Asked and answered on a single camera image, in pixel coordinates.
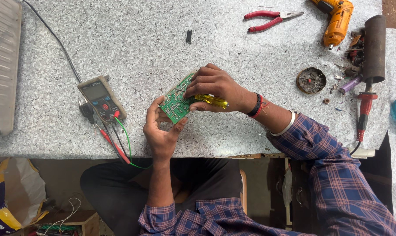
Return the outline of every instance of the silver metal casing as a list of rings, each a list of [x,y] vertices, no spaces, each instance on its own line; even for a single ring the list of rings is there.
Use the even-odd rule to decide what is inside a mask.
[[[0,136],[13,130],[22,6],[0,0]]]

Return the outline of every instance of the hand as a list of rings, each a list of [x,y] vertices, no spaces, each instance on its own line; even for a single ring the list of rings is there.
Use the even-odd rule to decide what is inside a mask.
[[[161,122],[172,123],[170,118],[159,107],[159,104],[163,100],[164,96],[154,99],[153,103],[147,109],[147,118],[143,127],[143,132],[151,148],[155,167],[165,166],[170,163],[170,158],[176,147],[177,138],[188,120],[186,117],[182,118],[170,131],[160,130]]]
[[[196,102],[189,106],[191,111],[240,111],[247,114],[251,112],[258,101],[255,93],[241,87],[225,71],[211,63],[201,67],[195,73],[183,96],[191,97],[196,94],[212,94],[225,99],[229,106],[227,109],[223,109],[206,102]]]

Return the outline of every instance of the shirt sleeve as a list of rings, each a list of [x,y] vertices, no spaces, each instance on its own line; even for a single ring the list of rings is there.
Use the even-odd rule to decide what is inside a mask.
[[[174,202],[165,207],[145,205],[138,219],[140,235],[173,235],[176,222]]]
[[[300,114],[270,142],[293,160],[311,160],[309,187],[324,234],[396,235],[392,214],[364,179],[360,162],[337,142],[329,128]]]

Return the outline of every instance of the plaid shirt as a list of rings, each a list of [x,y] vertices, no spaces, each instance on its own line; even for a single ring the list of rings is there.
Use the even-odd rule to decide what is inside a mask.
[[[312,160],[310,187],[316,212],[328,235],[396,235],[396,222],[374,195],[360,162],[351,158],[329,128],[300,114],[281,136],[269,141],[293,160]],[[196,211],[176,214],[174,203],[145,206],[138,223],[142,235],[303,235],[264,226],[244,212],[240,199],[196,201]]]

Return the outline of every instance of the circuit board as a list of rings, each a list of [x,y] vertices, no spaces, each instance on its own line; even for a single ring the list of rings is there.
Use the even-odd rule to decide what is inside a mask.
[[[177,84],[175,84],[169,91],[164,94],[164,100],[160,104],[160,108],[166,113],[170,120],[176,124],[180,119],[182,119],[186,114],[189,113],[189,106],[194,102],[199,102],[193,96],[189,98],[184,98],[184,92],[176,90],[180,89],[185,91],[186,87],[191,83],[192,76],[197,70],[191,71],[185,78],[181,79]]]

